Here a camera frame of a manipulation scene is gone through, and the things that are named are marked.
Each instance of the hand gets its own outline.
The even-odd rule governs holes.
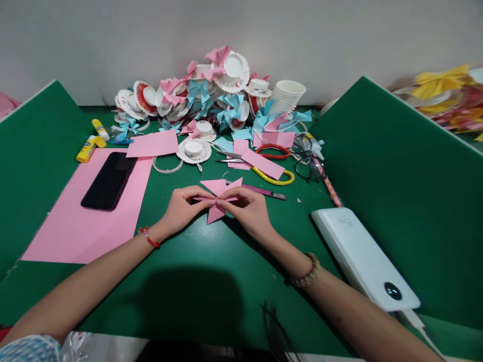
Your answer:
[[[204,197],[211,200],[203,200],[191,205],[193,197]],[[175,189],[164,216],[152,228],[163,233],[166,238],[183,229],[198,213],[214,204],[215,196],[199,186]]]
[[[232,197],[238,197],[238,200],[233,203],[226,201]],[[267,241],[277,235],[270,223],[265,196],[262,194],[236,187],[221,195],[216,203],[235,216],[248,234],[258,242]]]

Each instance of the black phone screen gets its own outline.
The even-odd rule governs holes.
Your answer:
[[[82,207],[114,210],[126,187],[137,157],[126,157],[124,152],[112,152],[80,202]]]

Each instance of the forearm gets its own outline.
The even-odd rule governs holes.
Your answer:
[[[154,242],[164,240],[160,223],[149,229]],[[31,334],[48,334],[63,343],[82,321],[154,247],[139,234],[65,279],[15,324],[0,347]]]
[[[294,278],[310,272],[311,259],[280,235],[270,235],[260,243]],[[304,290],[364,359],[441,361],[394,318],[327,270],[321,268]]]

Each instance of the white power bank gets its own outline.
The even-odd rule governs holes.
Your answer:
[[[416,294],[350,209],[322,209],[311,215],[352,287],[386,312],[420,307]]]

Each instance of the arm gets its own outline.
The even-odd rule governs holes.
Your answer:
[[[180,231],[200,211],[214,204],[205,200],[191,205],[195,196],[214,199],[199,186],[173,191],[165,215],[148,230],[155,243]],[[0,343],[0,348],[31,334],[48,334],[63,344],[69,332],[153,250],[144,234],[139,234],[85,265],[25,313]]]
[[[225,201],[237,196],[237,205]],[[281,237],[268,217],[265,197],[234,188],[216,201],[298,279],[312,269],[311,259]],[[355,289],[321,268],[303,288],[360,356],[369,361],[435,361],[441,359],[404,326]]]

